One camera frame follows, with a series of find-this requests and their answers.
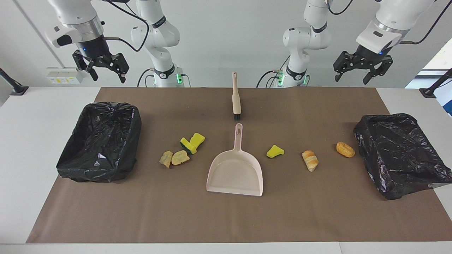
trash bag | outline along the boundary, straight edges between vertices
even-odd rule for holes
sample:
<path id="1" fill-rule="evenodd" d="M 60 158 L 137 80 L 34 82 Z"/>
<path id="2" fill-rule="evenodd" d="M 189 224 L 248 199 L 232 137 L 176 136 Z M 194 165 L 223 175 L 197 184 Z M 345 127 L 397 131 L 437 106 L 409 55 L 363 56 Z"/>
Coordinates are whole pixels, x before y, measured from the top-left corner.
<path id="1" fill-rule="evenodd" d="M 451 170 L 408 114 L 363 116 L 354 134 L 377 190 L 390 200 L 452 183 Z"/>
<path id="2" fill-rule="evenodd" d="M 59 175 L 76 182 L 124 179 L 136 161 L 140 130 L 135 106 L 115 102 L 86 105 L 56 165 Z"/>

dustpan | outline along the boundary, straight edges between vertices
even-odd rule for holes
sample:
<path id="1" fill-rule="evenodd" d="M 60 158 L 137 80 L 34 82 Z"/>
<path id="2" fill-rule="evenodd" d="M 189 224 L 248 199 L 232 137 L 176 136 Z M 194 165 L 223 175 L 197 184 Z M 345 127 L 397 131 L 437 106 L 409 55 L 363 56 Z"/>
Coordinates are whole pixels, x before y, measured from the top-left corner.
<path id="1" fill-rule="evenodd" d="M 235 126 L 234 149 L 215 157 L 207 176 L 207 191 L 262 196 L 264 182 L 257 159 L 242 150 L 243 126 Z"/>

robotic arm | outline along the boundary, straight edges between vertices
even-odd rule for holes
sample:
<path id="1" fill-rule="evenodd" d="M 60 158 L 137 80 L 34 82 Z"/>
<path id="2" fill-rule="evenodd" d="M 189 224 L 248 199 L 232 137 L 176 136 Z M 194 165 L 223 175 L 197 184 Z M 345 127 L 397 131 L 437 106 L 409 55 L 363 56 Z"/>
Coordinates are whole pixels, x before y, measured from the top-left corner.
<path id="1" fill-rule="evenodd" d="M 328 13 L 325 0 L 308 0 L 304 19 L 311 26 L 286 30 L 283 42 L 290 51 L 290 60 L 288 65 L 283 67 L 277 87 L 300 85 L 309 63 L 309 54 L 305 50 L 324 49 L 330 45 L 331 33 L 326 24 Z"/>
<path id="2" fill-rule="evenodd" d="M 139 15 L 147 20 L 150 26 L 149 35 L 144 46 L 154 64 L 154 80 L 157 87 L 184 86 L 180 75 L 182 69 L 178 68 L 171 59 L 171 54 L 165 47 L 179 44 L 179 30 L 174 27 L 163 15 L 159 0 L 136 0 Z M 146 36 L 147 26 L 132 29 L 132 41 L 138 45 Z"/>
<path id="3" fill-rule="evenodd" d="M 380 9 L 366 29 L 358 36 L 359 46 L 354 54 L 344 51 L 334 62 L 336 81 L 347 71 L 369 69 L 363 83 L 386 74 L 393 60 L 388 52 L 399 44 L 416 24 L 417 19 L 434 0 L 375 0 Z"/>
<path id="4" fill-rule="evenodd" d="M 128 2 L 129 0 L 112 0 Z M 46 31 L 46 37 L 55 47 L 75 43 L 78 47 L 72 56 L 77 68 L 88 72 L 94 81 L 98 79 L 94 70 L 104 67 L 117 73 L 121 83 L 126 81 L 125 74 L 129 65 L 121 53 L 112 55 L 104 37 L 103 22 L 91 4 L 91 0 L 48 0 L 55 9 L 60 25 Z"/>

